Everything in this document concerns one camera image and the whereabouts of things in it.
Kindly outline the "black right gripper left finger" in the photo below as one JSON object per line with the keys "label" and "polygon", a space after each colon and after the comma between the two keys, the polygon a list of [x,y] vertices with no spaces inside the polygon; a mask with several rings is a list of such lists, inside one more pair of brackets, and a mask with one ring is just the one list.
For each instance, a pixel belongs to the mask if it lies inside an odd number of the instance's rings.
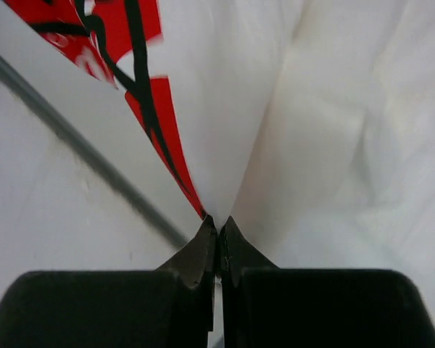
{"label": "black right gripper left finger", "polygon": [[205,347],[217,239],[206,217],[154,270],[24,273],[0,301],[0,347]]}

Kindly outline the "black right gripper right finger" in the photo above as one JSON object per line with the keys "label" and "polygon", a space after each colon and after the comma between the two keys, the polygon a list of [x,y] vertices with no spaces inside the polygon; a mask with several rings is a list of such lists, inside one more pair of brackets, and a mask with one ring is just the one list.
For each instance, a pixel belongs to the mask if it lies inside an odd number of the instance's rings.
{"label": "black right gripper right finger", "polygon": [[402,273],[279,268],[233,219],[219,249],[226,347],[435,347],[421,294]]}

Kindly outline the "white red print t-shirt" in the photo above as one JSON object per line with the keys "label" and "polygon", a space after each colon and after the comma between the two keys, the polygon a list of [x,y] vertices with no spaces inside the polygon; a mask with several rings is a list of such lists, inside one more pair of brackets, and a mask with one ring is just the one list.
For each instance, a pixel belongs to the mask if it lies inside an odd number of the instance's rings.
{"label": "white red print t-shirt", "polygon": [[123,95],[187,205],[285,264],[394,268],[435,325],[435,1],[9,1]]}

